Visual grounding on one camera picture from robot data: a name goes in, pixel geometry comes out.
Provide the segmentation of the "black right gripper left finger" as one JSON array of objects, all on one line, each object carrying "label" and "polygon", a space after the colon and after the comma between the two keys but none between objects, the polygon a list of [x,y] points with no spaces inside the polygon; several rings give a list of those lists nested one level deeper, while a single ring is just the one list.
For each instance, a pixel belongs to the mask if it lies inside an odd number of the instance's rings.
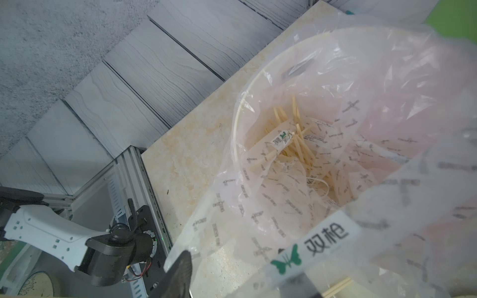
[{"label": "black right gripper left finger", "polygon": [[193,273],[191,253],[183,251],[158,286],[159,298],[189,298]]}]

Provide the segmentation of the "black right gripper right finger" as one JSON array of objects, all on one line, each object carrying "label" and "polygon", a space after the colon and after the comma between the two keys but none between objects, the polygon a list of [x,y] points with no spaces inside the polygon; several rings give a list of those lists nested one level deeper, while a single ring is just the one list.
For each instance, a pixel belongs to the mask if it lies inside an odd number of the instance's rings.
[{"label": "black right gripper right finger", "polygon": [[305,273],[288,279],[286,296],[287,298],[322,298],[321,293]]}]

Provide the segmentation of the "bamboo chopsticks pair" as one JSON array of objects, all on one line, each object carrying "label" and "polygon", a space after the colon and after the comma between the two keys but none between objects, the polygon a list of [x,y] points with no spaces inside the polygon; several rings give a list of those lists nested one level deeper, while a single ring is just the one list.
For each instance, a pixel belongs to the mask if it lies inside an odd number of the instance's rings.
[{"label": "bamboo chopsticks pair", "polygon": [[331,298],[332,296],[336,295],[343,289],[345,289],[347,286],[353,283],[353,280],[351,278],[345,278],[339,283],[333,285],[331,288],[326,290],[324,293],[322,293],[323,298]]}]

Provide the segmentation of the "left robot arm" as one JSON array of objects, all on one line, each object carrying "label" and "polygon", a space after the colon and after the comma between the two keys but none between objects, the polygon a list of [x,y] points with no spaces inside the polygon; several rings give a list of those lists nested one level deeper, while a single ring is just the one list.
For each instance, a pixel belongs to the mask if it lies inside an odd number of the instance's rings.
[{"label": "left robot arm", "polygon": [[134,201],[128,224],[98,232],[63,218],[38,192],[1,188],[1,240],[17,240],[56,257],[87,283],[105,287],[119,283],[129,265],[149,263],[157,238],[140,229]]}]

